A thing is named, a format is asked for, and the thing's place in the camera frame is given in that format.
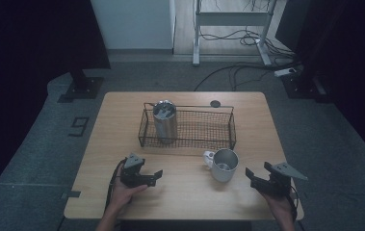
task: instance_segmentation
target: table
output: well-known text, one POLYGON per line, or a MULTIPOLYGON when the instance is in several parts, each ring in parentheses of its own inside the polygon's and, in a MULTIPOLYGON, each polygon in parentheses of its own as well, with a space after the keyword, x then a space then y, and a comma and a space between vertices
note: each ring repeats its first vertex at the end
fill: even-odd
MULTIPOLYGON (((81 192, 65 206, 66 218, 101 218, 117 163, 134 152, 145 158, 141 174, 162 169, 156 187, 133 197, 120 219, 273 219, 263 197, 250 187, 246 167, 268 179, 264 162, 285 162, 266 98, 261 92, 108 92, 91 132, 72 187, 81 192), (240 164, 227 183, 211 176, 201 148, 141 147, 138 140, 144 102, 168 99, 175 105, 207 106, 219 100, 234 106, 240 164)), ((299 216, 303 217, 301 205, 299 216)))

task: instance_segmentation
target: black wire basket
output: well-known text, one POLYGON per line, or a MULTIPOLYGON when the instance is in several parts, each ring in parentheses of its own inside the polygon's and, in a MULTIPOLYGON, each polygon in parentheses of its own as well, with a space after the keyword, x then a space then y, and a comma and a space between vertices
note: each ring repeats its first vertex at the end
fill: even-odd
POLYGON ((152 103, 144 103, 138 139, 151 147, 195 147, 233 149, 236 144, 233 107, 177 106, 177 138, 163 143, 157 136, 152 103))

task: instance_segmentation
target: tumbler lid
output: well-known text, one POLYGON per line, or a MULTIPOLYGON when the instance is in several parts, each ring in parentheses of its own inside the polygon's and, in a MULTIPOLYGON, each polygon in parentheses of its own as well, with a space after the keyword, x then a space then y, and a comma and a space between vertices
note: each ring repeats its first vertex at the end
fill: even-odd
POLYGON ((158 119, 167 119, 175 115, 176 107, 169 100, 159 101, 153 108, 153 114, 158 119))

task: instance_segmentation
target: person's right hand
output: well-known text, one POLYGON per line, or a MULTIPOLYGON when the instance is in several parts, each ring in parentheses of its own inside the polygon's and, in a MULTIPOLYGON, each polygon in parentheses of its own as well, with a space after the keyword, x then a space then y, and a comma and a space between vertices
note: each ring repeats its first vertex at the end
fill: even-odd
POLYGON ((282 231, 294 231, 293 215, 291 213, 291 205, 286 197, 271 196, 260 192, 266 199, 275 220, 282 231))

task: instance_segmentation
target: white rack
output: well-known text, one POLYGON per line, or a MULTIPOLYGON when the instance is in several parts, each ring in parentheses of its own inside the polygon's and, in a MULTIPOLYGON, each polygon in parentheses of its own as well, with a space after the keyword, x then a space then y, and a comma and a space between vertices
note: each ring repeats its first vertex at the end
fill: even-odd
POLYGON ((267 12, 251 13, 203 13, 200 11, 201 0, 196 0, 194 65, 199 65, 199 29, 200 26, 263 26, 260 39, 256 40, 257 49, 264 65, 272 65, 266 47, 266 35, 272 22, 276 0, 273 0, 267 12))

